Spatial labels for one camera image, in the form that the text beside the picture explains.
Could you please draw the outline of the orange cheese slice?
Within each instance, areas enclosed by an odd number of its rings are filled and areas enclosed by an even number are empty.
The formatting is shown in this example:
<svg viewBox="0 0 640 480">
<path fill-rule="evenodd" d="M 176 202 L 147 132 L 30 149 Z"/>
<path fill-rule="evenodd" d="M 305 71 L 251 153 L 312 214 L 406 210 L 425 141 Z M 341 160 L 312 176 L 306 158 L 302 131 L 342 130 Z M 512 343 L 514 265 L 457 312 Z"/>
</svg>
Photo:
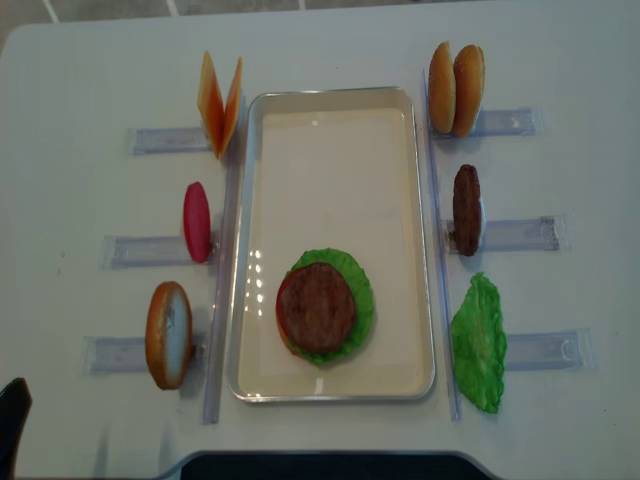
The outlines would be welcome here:
<svg viewBox="0 0 640 480">
<path fill-rule="evenodd" d="M 231 142 L 231 138 L 236 128 L 239 116 L 240 100 L 241 100 L 241 79 L 243 70 L 243 60 L 238 58 L 234 77 L 232 79 L 230 89 L 227 96 L 224 125 L 222 134 L 222 143 L 220 147 L 220 155 L 223 155 Z"/>
<path fill-rule="evenodd" d="M 215 68 L 208 51 L 203 57 L 197 105 L 214 155 L 219 159 L 222 155 L 225 112 Z"/>
</svg>

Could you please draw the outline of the red tomato slice on tray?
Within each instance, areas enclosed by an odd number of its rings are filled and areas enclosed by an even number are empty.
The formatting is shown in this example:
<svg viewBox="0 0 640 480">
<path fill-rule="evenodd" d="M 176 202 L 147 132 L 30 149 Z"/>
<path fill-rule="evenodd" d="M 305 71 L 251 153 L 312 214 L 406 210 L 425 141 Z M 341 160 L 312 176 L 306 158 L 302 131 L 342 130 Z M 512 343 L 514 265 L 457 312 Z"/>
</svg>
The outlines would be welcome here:
<svg viewBox="0 0 640 480">
<path fill-rule="evenodd" d="M 278 328 L 279 331 L 281 333 L 281 335 L 283 335 L 284 337 L 288 337 L 288 332 L 286 329 L 286 326 L 284 324 L 284 313 L 283 313 L 283 301 L 282 301 L 282 295 L 284 293 L 284 291 L 286 290 L 286 288 L 288 287 L 288 284 L 290 283 L 290 277 L 291 277 L 291 273 L 288 273 L 279 289 L 277 292 L 277 296 L 276 296 L 276 306 L 275 306 L 275 310 L 276 310 L 276 320 L 277 320 L 277 324 L 278 324 Z"/>
</svg>

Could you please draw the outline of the brown meat patty upright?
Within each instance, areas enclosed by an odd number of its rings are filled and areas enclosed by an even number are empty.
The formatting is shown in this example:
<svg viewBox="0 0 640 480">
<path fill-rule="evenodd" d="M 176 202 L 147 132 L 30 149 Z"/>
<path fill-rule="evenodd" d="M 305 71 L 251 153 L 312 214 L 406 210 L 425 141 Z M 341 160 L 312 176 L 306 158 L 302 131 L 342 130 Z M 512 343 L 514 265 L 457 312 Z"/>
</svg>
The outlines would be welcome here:
<svg viewBox="0 0 640 480">
<path fill-rule="evenodd" d="M 477 170 L 464 164 L 454 180 L 454 240 L 458 252 L 473 256 L 478 250 L 482 230 L 481 189 Z"/>
</svg>

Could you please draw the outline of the clear holder for cheese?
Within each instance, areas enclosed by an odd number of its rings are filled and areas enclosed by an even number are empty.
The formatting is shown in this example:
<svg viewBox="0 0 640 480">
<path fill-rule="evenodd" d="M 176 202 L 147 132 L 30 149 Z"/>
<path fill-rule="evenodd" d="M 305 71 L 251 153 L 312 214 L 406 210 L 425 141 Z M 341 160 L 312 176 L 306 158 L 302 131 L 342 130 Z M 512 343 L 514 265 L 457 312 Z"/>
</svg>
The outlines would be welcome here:
<svg viewBox="0 0 640 480">
<path fill-rule="evenodd" d="M 211 150 L 201 127 L 129 129 L 128 150 L 131 155 L 196 153 Z"/>
</svg>

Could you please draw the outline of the bread bun slice left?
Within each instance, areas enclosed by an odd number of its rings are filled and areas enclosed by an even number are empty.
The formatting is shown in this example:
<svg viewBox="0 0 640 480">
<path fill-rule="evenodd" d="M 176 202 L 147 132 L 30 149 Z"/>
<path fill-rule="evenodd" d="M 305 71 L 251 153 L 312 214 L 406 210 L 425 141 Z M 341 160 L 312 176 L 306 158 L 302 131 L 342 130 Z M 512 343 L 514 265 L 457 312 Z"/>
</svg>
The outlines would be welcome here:
<svg viewBox="0 0 640 480">
<path fill-rule="evenodd" d="M 162 390 L 177 390 L 192 356 L 192 312 L 184 288 L 166 281 L 155 289 L 147 314 L 145 357 Z"/>
</svg>

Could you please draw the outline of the clear holder for tomato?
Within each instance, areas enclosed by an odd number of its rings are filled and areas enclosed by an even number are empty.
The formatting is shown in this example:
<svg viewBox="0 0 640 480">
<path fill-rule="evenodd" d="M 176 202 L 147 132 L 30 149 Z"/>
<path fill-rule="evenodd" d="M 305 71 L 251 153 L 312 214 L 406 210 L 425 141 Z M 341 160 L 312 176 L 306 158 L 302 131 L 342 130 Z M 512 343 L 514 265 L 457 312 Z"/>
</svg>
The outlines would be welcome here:
<svg viewBox="0 0 640 480">
<path fill-rule="evenodd" d="M 105 236 L 99 262 L 103 270 L 195 264 L 182 236 Z"/>
</svg>

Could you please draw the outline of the clear holder for bread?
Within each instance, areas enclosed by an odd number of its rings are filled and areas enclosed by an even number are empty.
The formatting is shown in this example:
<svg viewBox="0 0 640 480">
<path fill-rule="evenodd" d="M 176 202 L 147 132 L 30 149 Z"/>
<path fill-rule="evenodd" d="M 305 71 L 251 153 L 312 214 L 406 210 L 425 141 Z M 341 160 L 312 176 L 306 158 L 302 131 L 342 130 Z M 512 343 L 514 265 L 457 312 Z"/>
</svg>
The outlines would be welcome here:
<svg viewBox="0 0 640 480">
<path fill-rule="evenodd" d="M 82 371 L 87 375 L 148 373 L 143 337 L 83 338 Z"/>
</svg>

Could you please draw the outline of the clear holder for lettuce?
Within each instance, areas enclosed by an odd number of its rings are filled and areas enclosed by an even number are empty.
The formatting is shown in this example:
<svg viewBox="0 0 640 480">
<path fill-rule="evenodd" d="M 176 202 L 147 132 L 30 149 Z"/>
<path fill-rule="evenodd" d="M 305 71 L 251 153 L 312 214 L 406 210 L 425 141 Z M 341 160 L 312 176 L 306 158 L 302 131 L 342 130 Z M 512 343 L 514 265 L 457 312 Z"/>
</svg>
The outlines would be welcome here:
<svg viewBox="0 0 640 480">
<path fill-rule="evenodd" d="M 510 334 L 507 339 L 508 371 L 579 370 L 595 366 L 589 329 Z"/>
</svg>

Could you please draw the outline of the silver metal tray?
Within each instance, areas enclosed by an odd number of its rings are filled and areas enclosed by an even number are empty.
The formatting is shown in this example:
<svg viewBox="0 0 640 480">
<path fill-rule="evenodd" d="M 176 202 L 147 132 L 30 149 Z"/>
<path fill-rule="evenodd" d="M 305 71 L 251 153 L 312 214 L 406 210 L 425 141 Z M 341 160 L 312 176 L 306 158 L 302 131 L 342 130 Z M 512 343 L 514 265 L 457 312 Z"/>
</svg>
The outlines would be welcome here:
<svg viewBox="0 0 640 480">
<path fill-rule="evenodd" d="M 435 378 L 413 103 L 397 87 L 269 93 L 248 111 L 227 378 L 248 403 L 412 400 Z M 373 289 L 366 343 L 316 366 L 276 324 L 286 273 L 351 254 Z"/>
</svg>

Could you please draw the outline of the left top bun half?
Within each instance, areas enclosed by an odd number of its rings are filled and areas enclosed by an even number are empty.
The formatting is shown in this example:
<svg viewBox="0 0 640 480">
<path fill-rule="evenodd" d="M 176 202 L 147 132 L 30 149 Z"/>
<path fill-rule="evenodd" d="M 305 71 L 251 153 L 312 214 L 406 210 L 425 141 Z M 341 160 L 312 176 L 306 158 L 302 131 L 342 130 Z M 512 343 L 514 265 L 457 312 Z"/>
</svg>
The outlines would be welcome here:
<svg viewBox="0 0 640 480">
<path fill-rule="evenodd" d="M 449 134 L 455 117 L 456 81 L 448 41 L 442 42 L 432 56 L 427 101 L 432 127 L 441 134 Z"/>
</svg>

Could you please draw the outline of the dark base at bottom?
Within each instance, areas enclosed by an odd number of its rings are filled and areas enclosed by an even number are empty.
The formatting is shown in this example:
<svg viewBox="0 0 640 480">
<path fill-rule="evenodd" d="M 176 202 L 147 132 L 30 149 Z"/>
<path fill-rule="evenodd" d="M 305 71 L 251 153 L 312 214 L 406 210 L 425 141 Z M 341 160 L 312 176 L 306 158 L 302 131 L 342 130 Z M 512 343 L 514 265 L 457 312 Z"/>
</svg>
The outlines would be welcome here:
<svg viewBox="0 0 640 480">
<path fill-rule="evenodd" d="M 207 454 L 181 469 L 182 479 L 487 479 L 454 455 L 391 453 Z"/>
</svg>

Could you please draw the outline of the right top bun half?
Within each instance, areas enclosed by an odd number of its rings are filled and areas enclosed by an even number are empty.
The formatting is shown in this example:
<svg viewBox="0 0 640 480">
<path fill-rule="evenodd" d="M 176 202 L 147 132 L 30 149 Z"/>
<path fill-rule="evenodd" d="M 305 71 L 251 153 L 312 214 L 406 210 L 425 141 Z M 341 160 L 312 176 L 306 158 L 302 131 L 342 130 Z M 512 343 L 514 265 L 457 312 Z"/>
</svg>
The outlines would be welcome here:
<svg viewBox="0 0 640 480">
<path fill-rule="evenodd" d="M 456 105 L 452 132 L 467 137 L 479 114 L 484 93 L 484 54 L 476 45 L 465 46 L 453 64 L 456 81 Z"/>
</svg>

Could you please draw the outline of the black object bottom left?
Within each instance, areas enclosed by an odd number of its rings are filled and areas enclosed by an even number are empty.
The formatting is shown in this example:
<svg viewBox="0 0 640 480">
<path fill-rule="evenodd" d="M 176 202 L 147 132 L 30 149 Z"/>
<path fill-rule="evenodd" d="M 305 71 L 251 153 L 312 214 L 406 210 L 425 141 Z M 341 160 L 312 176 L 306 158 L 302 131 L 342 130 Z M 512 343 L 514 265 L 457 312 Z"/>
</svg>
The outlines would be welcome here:
<svg viewBox="0 0 640 480">
<path fill-rule="evenodd" d="M 1 391 L 0 464 L 1 478 L 13 479 L 17 451 L 32 397 L 24 378 L 15 378 Z"/>
</svg>

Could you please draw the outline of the long clear rail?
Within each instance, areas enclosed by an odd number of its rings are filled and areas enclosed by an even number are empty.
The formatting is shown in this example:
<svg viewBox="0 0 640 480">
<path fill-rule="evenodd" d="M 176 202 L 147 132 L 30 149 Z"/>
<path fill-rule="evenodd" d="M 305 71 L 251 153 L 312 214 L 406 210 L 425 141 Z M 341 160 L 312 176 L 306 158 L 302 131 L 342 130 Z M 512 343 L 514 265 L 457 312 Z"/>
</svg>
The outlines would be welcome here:
<svg viewBox="0 0 640 480">
<path fill-rule="evenodd" d="M 450 334 L 450 297 L 447 276 L 445 241 L 443 236 L 443 223 L 441 219 L 440 200 L 439 200 L 439 183 L 436 167 L 436 157 L 434 154 L 434 133 L 428 111 L 428 72 L 424 68 L 422 72 L 422 93 L 423 93 L 423 111 L 424 111 L 424 136 L 426 146 L 426 157 L 428 166 L 428 178 L 430 180 L 429 191 L 432 203 L 432 225 L 434 231 L 434 245 L 436 249 L 436 266 L 438 269 L 438 289 L 440 295 L 441 306 L 441 323 L 444 336 L 444 357 L 446 370 L 447 395 L 449 401 L 449 409 L 451 420 L 457 422 L 461 419 L 460 398 L 454 375 L 454 355 L 452 348 L 452 340 Z"/>
<path fill-rule="evenodd" d="M 226 190 L 217 250 L 217 273 L 215 304 L 210 327 L 206 385 L 203 403 L 203 424 L 211 425 L 219 421 L 221 392 L 223 387 L 226 326 L 232 289 L 235 280 L 235 242 L 239 196 L 243 180 L 243 162 L 246 147 L 246 95 L 241 93 L 238 123 L 226 152 Z"/>
</svg>

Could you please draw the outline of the right long clear rail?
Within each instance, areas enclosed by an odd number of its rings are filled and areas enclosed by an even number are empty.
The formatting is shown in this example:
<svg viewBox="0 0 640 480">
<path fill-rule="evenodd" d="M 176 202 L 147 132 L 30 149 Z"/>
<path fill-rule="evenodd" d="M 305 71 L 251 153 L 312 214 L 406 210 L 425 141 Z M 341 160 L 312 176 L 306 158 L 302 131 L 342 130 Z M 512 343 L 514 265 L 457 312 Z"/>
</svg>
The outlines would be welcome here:
<svg viewBox="0 0 640 480">
<path fill-rule="evenodd" d="M 426 146 L 426 157 L 428 166 L 428 178 L 430 180 L 429 191 L 432 203 L 432 225 L 434 231 L 434 245 L 436 249 L 436 266 L 438 269 L 438 289 L 440 295 L 441 306 L 441 323 L 444 336 L 444 357 L 446 370 L 447 395 L 449 401 L 449 409 L 451 420 L 457 422 L 461 419 L 460 398 L 454 375 L 454 355 L 452 348 L 452 340 L 450 334 L 450 297 L 447 276 L 445 241 L 443 236 L 443 223 L 441 219 L 440 200 L 439 200 L 439 183 L 436 167 L 436 157 L 434 154 L 434 133 L 428 111 L 428 72 L 424 68 L 422 72 L 422 93 L 423 93 L 423 111 L 424 111 L 424 136 Z"/>
</svg>

